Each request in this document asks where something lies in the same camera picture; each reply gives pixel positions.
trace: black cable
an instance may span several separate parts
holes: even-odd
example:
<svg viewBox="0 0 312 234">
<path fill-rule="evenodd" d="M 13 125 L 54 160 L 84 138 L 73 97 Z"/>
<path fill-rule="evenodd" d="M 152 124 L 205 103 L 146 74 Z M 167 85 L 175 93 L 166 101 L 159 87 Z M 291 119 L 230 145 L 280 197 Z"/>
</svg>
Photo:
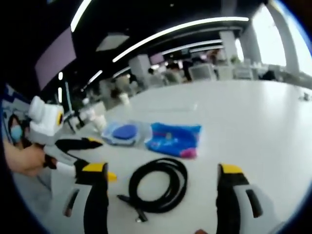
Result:
<svg viewBox="0 0 312 234">
<path fill-rule="evenodd" d="M 159 199 L 144 201 L 137 195 L 138 185 L 143 177 L 155 171 L 168 174 L 170 178 L 169 187 Z M 184 181 L 180 181 L 178 173 L 182 175 Z M 187 181 L 188 174 L 183 163 L 172 158 L 161 158 L 138 168 L 129 182 L 129 197 L 118 195 L 118 198 L 137 209 L 139 216 L 141 216 L 140 211 L 158 214 L 165 213 L 175 208 L 182 201 L 186 193 Z"/>
</svg>

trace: white table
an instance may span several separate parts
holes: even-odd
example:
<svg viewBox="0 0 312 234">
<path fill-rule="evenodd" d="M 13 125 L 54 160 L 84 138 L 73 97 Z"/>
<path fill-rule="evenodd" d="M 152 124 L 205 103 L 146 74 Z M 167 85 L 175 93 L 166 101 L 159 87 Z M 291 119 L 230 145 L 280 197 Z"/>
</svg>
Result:
<svg viewBox="0 0 312 234">
<path fill-rule="evenodd" d="M 312 181 L 312 103 L 298 98 L 303 90 L 271 81 L 202 81 L 148 90 L 107 112 L 108 120 L 137 119 L 172 124 L 202 124 L 200 155 L 184 160 L 189 185 L 183 201 L 165 214 L 147 214 L 149 222 L 135 223 L 133 208 L 116 198 L 127 194 L 136 168 L 163 157 L 149 151 L 104 145 L 77 156 L 108 161 L 118 176 L 109 184 L 108 230 L 110 234 L 192 234 L 204 229 L 216 232 L 217 164 L 242 168 L 249 182 L 273 201 L 277 217 L 287 220 L 296 210 Z M 80 130 L 89 135 L 90 125 Z M 168 185 L 166 175 L 146 178 L 142 198 L 155 199 Z M 72 181 L 53 174 L 54 192 Z"/>
</svg>

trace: ceiling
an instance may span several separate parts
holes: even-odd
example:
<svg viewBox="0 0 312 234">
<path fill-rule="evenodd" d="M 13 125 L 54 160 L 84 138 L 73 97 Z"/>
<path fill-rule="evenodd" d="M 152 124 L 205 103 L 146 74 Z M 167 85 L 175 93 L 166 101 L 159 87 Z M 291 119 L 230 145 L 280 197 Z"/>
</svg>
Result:
<svg viewBox="0 0 312 234">
<path fill-rule="evenodd" d="M 47 5 L 46 0 L 10 1 L 12 14 L 7 20 L 5 32 L 6 69 L 4 73 L 16 80 L 17 89 L 23 93 L 35 93 L 34 65 L 43 51 L 58 35 L 70 26 L 82 0 L 55 0 Z M 207 28 L 246 27 L 247 22 L 219 22 L 188 27 L 161 36 L 112 63 L 112 59 L 137 42 L 172 26 L 193 20 L 230 16 L 251 17 L 263 0 L 207 0 L 188 2 L 177 0 L 158 1 L 113 1 L 92 0 L 82 15 L 73 41 L 77 59 L 66 68 L 72 86 L 84 86 L 98 71 L 101 78 L 111 77 L 128 66 L 128 60 L 139 53 L 149 55 L 198 41 L 219 39 L 218 31 Z M 96 48 L 108 33 L 123 33 L 129 39 L 114 50 L 96 52 Z"/>
</svg>

